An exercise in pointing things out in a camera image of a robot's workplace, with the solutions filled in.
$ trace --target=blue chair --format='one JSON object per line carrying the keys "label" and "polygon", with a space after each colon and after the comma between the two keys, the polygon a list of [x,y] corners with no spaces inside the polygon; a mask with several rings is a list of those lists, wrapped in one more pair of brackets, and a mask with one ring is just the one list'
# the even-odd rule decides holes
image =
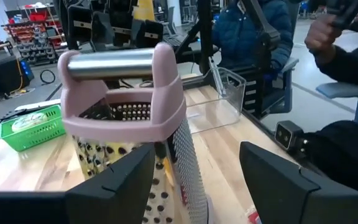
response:
{"label": "blue chair", "polygon": [[[294,34],[300,4],[292,4],[289,1],[286,2],[291,18],[292,34]],[[268,114],[289,113],[292,110],[292,70],[298,62],[298,58],[290,57],[287,64],[278,75],[278,79],[283,83],[283,88],[274,91],[264,98],[262,103],[263,116]]]}
{"label": "blue chair", "polygon": [[[317,86],[316,90],[329,99],[352,97],[358,98],[358,85],[353,85],[349,83],[325,83],[320,86]],[[358,122],[358,100],[354,121]]]}

